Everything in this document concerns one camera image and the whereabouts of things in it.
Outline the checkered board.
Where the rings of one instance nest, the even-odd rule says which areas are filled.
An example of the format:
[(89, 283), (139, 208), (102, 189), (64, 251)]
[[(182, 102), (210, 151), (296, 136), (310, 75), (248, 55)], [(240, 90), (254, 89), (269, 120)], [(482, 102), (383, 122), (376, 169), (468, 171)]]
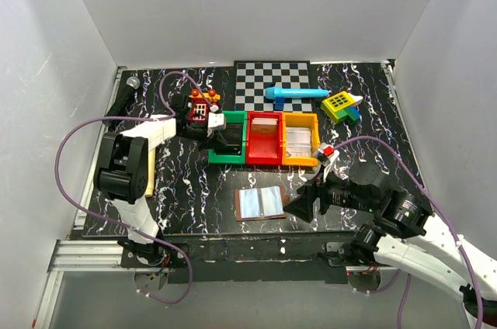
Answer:
[(238, 61), (235, 63), (235, 110), (276, 112), (266, 97), (271, 86), (310, 88), (308, 61)]

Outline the yellow green toy block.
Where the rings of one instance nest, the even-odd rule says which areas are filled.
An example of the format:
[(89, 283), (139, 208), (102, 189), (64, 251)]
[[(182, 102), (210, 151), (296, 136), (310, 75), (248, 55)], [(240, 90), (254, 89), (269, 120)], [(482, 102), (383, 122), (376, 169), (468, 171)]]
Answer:
[(354, 125), (360, 120), (357, 106), (363, 101), (363, 96), (352, 95), (342, 91), (321, 102), (322, 112), (334, 123)]

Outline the blue toy brick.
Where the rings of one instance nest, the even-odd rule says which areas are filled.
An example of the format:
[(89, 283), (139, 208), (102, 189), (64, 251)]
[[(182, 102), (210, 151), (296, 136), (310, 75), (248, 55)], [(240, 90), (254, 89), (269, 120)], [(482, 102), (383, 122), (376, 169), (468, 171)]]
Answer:
[(275, 112), (282, 112), (284, 110), (285, 99), (276, 98), (273, 100), (273, 110)]

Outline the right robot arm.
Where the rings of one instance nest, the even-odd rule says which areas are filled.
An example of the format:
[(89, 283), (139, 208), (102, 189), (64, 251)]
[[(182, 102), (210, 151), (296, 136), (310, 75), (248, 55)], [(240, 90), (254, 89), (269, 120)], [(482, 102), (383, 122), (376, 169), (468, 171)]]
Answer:
[(330, 206), (372, 214), (373, 223), (364, 224), (337, 258), (398, 268), (463, 303), (483, 327), (496, 325), (496, 260), (453, 236), (427, 201), (397, 190), (376, 165), (355, 163), (346, 179), (321, 168), (297, 193), (285, 210), (306, 222), (315, 202), (320, 214)]

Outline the red plastic bin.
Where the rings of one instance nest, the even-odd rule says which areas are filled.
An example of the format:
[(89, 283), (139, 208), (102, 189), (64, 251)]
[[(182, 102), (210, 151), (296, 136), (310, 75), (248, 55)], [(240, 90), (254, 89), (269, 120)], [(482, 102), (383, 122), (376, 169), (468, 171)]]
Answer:
[[(250, 132), (250, 124), (255, 117), (277, 118), (277, 135), (255, 135)], [(247, 112), (247, 138), (245, 163), (247, 165), (282, 164), (283, 159), (283, 114), (281, 112)]]

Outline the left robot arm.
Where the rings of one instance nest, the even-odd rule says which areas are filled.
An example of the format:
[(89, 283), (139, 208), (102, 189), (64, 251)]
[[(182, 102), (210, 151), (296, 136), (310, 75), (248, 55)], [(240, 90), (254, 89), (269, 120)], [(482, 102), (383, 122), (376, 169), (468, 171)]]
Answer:
[(155, 241), (162, 232), (145, 196), (149, 154), (173, 137), (194, 140), (200, 149), (225, 148), (228, 143), (222, 132), (227, 120), (218, 104), (220, 98), (215, 91), (175, 95), (169, 105), (170, 116), (152, 115), (129, 130), (103, 135), (94, 186), (129, 226), (127, 240), (121, 245), (147, 266), (160, 265), (166, 256), (164, 246)]

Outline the yellow plastic bin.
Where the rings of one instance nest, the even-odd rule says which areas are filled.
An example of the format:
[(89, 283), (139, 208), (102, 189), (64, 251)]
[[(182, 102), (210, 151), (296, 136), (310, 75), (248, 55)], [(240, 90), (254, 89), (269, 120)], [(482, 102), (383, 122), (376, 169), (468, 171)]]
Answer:
[(320, 144), (315, 113), (283, 113), (283, 165), (316, 167), (313, 153)]

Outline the black base frame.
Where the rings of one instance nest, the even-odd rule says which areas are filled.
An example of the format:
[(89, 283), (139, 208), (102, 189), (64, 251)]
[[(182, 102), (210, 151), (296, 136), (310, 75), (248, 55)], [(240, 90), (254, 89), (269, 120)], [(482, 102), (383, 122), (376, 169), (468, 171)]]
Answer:
[(348, 249), (354, 233), (286, 232), (168, 236), (193, 267), (194, 282), (303, 282), (345, 284), (349, 273), (378, 273)]

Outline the green plastic bin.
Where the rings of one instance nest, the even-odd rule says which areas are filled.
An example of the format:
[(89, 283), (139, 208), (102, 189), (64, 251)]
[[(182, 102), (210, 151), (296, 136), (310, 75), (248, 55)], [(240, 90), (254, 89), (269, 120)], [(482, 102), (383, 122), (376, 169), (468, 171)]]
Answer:
[(208, 160), (211, 165), (243, 165), (246, 155), (247, 112), (224, 111), (226, 129), (222, 136), (227, 145), (222, 148), (210, 149)]

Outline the black card stack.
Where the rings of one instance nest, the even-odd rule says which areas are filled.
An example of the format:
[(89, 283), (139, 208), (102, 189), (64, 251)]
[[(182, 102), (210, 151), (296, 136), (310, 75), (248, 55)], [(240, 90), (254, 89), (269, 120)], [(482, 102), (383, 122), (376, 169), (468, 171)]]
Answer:
[(226, 146), (221, 148), (221, 154), (239, 155), (242, 152), (243, 132), (242, 123), (228, 123), (222, 132)]

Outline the brown leather card holder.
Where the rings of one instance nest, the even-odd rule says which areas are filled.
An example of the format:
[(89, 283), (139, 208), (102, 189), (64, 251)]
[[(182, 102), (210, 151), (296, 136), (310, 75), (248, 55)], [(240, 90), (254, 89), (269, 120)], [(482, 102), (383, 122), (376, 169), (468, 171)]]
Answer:
[(290, 198), (283, 186), (237, 189), (235, 191), (235, 215), (238, 222), (284, 219), (285, 207)]

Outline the cream toy microphone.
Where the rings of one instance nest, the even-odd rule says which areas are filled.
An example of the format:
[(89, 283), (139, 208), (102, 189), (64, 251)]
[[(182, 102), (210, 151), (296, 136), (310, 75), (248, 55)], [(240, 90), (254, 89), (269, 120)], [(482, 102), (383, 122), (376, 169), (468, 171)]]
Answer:
[(148, 152), (148, 183), (145, 189), (144, 195), (146, 197), (152, 197), (155, 190), (155, 161), (156, 161), (156, 149), (153, 148)]

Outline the blue toy microphone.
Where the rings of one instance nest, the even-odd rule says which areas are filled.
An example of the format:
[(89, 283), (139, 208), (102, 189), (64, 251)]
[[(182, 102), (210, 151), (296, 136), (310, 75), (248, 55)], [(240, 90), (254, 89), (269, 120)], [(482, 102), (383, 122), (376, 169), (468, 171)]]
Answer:
[(280, 88), (269, 87), (264, 96), (267, 99), (313, 99), (328, 97), (330, 91), (320, 88)]

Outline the black microphone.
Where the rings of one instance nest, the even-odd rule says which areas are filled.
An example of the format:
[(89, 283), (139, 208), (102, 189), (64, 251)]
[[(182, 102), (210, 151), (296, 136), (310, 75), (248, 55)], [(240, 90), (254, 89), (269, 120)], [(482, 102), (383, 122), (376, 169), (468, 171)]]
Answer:
[(141, 81), (136, 76), (126, 80), (123, 89), (117, 93), (113, 104), (110, 106), (105, 117), (122, 117), (127, 115), (127, 108), (134, 102), (134, 96), (141, 87)]

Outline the white printed card stack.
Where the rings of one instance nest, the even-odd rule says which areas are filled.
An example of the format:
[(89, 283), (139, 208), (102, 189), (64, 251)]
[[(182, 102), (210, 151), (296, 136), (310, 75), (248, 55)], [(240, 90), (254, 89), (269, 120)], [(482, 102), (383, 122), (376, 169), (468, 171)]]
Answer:
[(286, 128), (285, 148), (288, 158), (309, 158), (311, 156), (311, 131), (306, 127)]

